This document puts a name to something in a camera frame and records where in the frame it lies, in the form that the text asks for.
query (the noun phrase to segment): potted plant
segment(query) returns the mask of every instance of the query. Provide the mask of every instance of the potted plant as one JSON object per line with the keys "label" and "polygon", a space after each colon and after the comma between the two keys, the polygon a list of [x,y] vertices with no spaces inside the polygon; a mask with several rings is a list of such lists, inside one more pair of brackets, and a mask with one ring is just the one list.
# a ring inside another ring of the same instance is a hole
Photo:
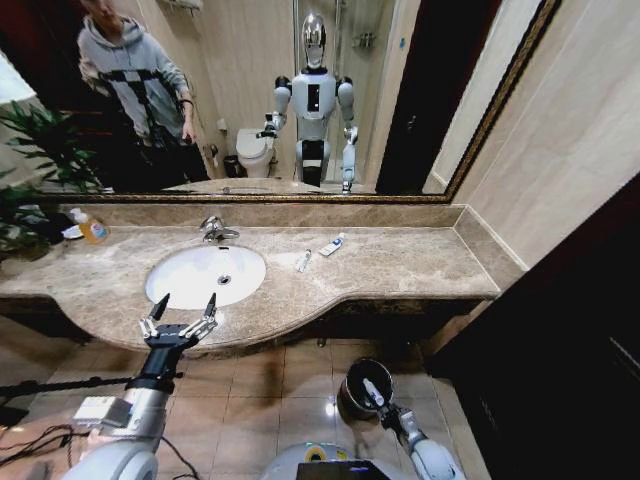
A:
{"label": "potted plant", "polygon": [[33,104],[25,110],[12,102],[11,110],[0,114],[0,123],[24,135],[12,138],[7,145],[27,159],[45,159],[35,167],[44,171],[44,181],[81,193],[99,192],[102,185],[87,163],[95,153],[80,148],[77,127],[70,118]]}
{"label": "potted plant", "polygon": [[[11,171],[0,172],[0,180]],[[0,188],[0,261],[11,256],[35,260],[49,251],[50,242],[37,227],[48,220],[32,204],[34,194],[29,186]]]}

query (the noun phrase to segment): black trash can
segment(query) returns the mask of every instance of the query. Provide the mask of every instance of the black trash can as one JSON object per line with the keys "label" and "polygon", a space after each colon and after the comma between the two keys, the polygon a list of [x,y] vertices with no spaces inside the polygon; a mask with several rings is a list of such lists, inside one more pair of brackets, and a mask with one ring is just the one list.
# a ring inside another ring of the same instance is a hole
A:
{"label": "black trash can", "polygon": [[247,171],[240,165],[237,155],[227,155],[222,162],[224,163],[224,173],[227,177],[240,178],[247,176]]}
{"label": "black trash can", "polygon": [[374,417],[378,411],[364,388],[365,378],[375,385],[385,403],[389,403],[393,397],[393,380],[389,370],[372,358],[356,360],[340,385],[339,396],[345,412],[359,420]]}

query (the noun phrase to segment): toilet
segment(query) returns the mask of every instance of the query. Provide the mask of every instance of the toilet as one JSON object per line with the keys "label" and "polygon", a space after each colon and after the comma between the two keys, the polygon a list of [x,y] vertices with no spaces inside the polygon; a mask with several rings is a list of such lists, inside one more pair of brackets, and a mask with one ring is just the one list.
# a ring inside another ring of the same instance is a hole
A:
{"label": "toilet", "polygon": [[273,138],[256,138],[259,128],[241,128],[236,140],[238,161],[247,170],[250,178],[266,178],[269,162],[273,157]]}

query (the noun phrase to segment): mirror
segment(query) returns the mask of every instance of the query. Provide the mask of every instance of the mirror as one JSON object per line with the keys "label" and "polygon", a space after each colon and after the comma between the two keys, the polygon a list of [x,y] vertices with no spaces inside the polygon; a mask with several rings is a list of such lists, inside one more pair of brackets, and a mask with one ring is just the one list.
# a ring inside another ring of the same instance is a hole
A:
{"label": "mirror", "polygon": [[9,2],[0,187],[451,201],[556,3]]}

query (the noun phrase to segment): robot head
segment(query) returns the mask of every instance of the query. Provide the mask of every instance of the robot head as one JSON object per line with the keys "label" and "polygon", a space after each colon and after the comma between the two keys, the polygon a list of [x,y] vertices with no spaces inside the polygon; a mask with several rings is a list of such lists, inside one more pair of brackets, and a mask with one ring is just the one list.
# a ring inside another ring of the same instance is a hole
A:
{"label": "robot head", "polygon": [[324,31],[324,21],[320,15],[310,13],[302,24],[302,43],[307,55],[307,67],[315,70],[322,66],[324,45],[327,34]]}

